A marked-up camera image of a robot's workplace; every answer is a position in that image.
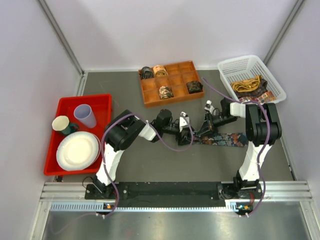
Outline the dark floral necktie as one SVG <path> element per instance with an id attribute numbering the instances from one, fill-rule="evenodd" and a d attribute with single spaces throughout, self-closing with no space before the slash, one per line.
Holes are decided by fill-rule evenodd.
<path id="1" fill-rule="evenodd" d="M 248 139 L 244 133 L 213 133 L 205 136 L 193 136 L 193 145 L 226 147 L 245 147 Z"/>

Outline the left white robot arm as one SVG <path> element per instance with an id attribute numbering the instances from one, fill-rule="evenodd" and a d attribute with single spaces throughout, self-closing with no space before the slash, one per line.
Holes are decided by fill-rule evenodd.
<path id="1" fill-rule="evenodd" d="M 162 109 L 156 118 L 149 122 L 125 110 L 111 121 L 100 140 L 102 160 L 92 181 L 97 194 L 105 199 L 113 194 L 120 159 L 136 138 L 141 137 L 152 143 L 164 142 L 163 134 L 174 135 L 179 145 L 182 144 L 183 137 L 186 137 L 189 147 L 195 139 L 189 116 L 185 112 L 181 112 L 179 119 L 173 121 L 172 112 Z"/>

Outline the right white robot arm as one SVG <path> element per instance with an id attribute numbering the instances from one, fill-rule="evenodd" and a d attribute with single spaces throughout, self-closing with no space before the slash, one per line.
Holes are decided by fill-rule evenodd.
<path id="1" fill-rule="evenodd" d="M 233 178 L 233 183 L 221 184 L 219 194 L 224 199 L 234 197 L 245 198 L 254 196 L 259 192 L 261 167 L 263 161 L 278 140 L 282 136 L 282 126 L 274 103 L 259 104 L 255 101 L 236 102 L 223 98 L 220 102 L 221 109 L 215 109 L 211 101 L 207 101 L 204 122 L 195 134 L 203 143 L 211 142 L 218 137 L 218 127 L 245 119 L 245 136 L 247 139 L 247 151 L 242 166 Z"/>

